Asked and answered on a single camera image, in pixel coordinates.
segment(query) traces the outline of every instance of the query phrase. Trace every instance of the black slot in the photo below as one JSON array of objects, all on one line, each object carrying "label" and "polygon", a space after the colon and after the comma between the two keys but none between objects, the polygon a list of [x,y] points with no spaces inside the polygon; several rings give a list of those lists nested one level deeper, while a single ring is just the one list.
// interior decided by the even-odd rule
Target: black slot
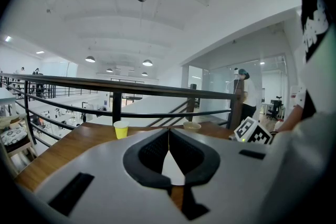
[{"label": "black slot", "polygon": [[254,151],[248,151],[248,150],[242,150],[239,152],[239,154],[242,154],[247,157],[251,157],[254,159],[264,159],[266,154],[264,153],[259,153],[259,152],[254,152]]},{"label": "black slot", "polygon": [[49,202],[49,206],[65,216],[69,216],[76,203],[90,185],[94,176],[79,173],[68,183],[54,199]]}]

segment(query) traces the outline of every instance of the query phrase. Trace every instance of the office chair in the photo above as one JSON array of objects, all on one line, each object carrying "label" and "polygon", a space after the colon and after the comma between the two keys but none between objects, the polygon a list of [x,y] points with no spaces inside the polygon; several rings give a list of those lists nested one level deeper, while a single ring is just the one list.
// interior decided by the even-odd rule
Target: office chair
[{"label": "office chair", "polygon": [[282,101],[280,100],[282,97],[277,97],[277,98],[278,100],[272,100],[273,108],[268,110],[268,112],[270,112],[271,115],[269,115],[267,119],[278,120],[277,115],[279,114],[280,107],[282,106]]}]

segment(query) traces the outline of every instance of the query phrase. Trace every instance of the ceiling light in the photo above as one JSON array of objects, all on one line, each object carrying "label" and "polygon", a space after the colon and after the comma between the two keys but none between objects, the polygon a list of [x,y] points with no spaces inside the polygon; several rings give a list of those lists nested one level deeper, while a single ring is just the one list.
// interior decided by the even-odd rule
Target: ceiling light
[{"label": "ceiling light", "polygon": [[153,65],[152,61],[151,60],[144,60],[144,62],[142,63],[144,66],[147,66],[147,67],[151,67]]},{"label": "ceiling light", "polygon": [[96,60],[94,59],[93,56],[88,56],[86,59],[85,59],[86,62],[95,62]]}]

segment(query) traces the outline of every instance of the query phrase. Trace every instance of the wooden tabletop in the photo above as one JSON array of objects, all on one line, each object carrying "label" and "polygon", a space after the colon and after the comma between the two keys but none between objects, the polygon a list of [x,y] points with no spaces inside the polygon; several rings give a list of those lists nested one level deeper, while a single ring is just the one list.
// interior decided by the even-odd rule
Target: wooden tabletop
[{"label": "wooden tabletop", "polygon": [[[233,134],[233,131],[212,122],[201,123],[201,126],[200,134],[223,139],[228,139]],[[172,128],[182,129],[183,127],[178,125]],[[161,129],[161,127],[129,127],[128,136],[155,129]],[[117,137],[113,126],[83,123],[38,156],[15,178],[15,182],[34,191],[50,174],[83,152],[114,140],[117,140]]]}]

